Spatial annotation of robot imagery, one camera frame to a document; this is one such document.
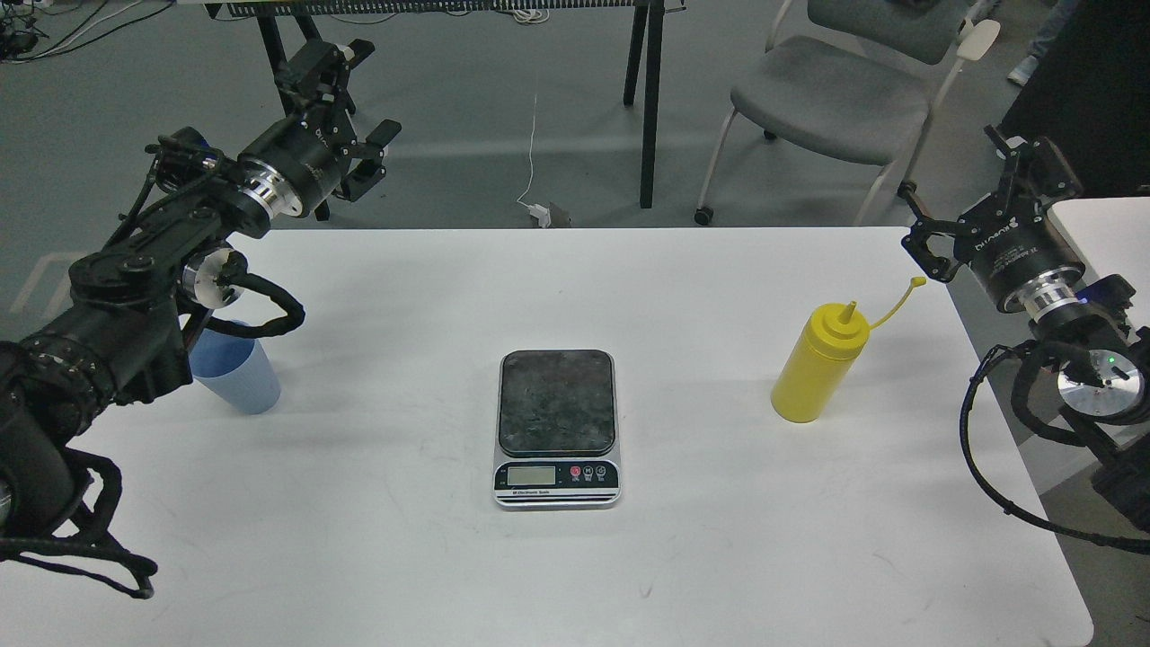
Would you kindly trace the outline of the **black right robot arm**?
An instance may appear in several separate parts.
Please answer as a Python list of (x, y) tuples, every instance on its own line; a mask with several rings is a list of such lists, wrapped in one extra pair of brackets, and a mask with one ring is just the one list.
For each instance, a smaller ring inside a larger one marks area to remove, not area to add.
[(933, 282), (951, 282), (969, 269), (1002, 313), (1023, 313), (1032, 338), (995, 345), (969, 377), (960, 407), (960, 447), (977, 487), (1006, 515), (1044, 531), (1135, 555), (1147, 537), (1129, 539), (1079, 531), (1043, 519), (1010, 501), (977, 470), (969, 445), (969, 414), (977, 387), (1006, 360), (1018, 361), (1010, 408), (1032, 434), (1084, 448), (1098, 460), (1092, 490), (1117, 513), (1147, 531), (1147, 438), (1122, 447), (1109, 426), (1147, 421), (1147, 328), (1132, 328), (1135, 290), (1118, 274), (1084, 284), (1084, 262), (1053, 226), (1058, 202), (1080, 197), (1082, 184), (1059, 151), (1038, 137), (1010, 143), (986, 128), (1004, 159), (997, 188), (960, 217), (931, 217), (903, 182), (897, 195), (915, 214), (902, 246)]

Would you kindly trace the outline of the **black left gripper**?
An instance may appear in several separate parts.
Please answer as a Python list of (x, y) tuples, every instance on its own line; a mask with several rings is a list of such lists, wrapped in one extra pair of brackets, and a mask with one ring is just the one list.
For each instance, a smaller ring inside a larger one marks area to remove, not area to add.
[[(275, 66), (274, 83), (288, 99), (285, 116), (239, 156), (241, 195), (267, 217), (329, 218), (330, 197), (354, 202), (385, 178), (388, 146), (402, 123), (383, 120), (358, 139), (348, 118), (356, 111), (348, 95), (350, 71), (375, 51), (368, 40), (308, 40)], [(306, 116), (319, 108), (328, 113)]]

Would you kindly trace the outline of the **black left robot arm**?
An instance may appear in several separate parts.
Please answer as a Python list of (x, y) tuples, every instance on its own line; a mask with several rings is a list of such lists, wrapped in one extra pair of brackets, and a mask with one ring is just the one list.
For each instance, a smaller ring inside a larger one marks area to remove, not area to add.
[(136, 599), (155, 593), (155, 561), (112, 536), (122, 476), (110, 459), (71, 447), (112, 405), (151, 403), (192, 382), (204, 331), (262, 339), (300, 328), (305, 310), (250, 271), (227, 238), (254, 239), (276, 217), (356, 201), (385, 177), (400, 124), (365, 137), (350, 123), (350, 74), (374, 45), (308, 40), (279, 66), (288, 115), (231, 159), (193, 128), (160, 137), (132, 209), (101, 251), (69, 269), (71, 306), (21, 342), (3, 342), (3, 561), (82, 576), (63, 556), (116, 563)]

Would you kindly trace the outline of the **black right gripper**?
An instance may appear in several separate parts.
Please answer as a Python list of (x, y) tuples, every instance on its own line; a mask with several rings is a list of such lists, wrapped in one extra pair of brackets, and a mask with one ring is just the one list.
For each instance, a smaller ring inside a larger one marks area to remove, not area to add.
[[(983, 132), (1004, 159), (991, 199), (964, 211), (960, 221), (917, 217), (902, 246), (933, 282), (950, 283), (969, 265), (998, 311), (1019, 313), (1029, 308), (1022, 295), (1028, 284), (1072, 286), (1084, 274), (1084, 263), (1044, 217), (1057, 202), (1082, 197), (1084, 185), (1046, 136), (1007, 138), (994, 124)], [(934, 238), (949, 239), (946, 255), (933, 248)]]

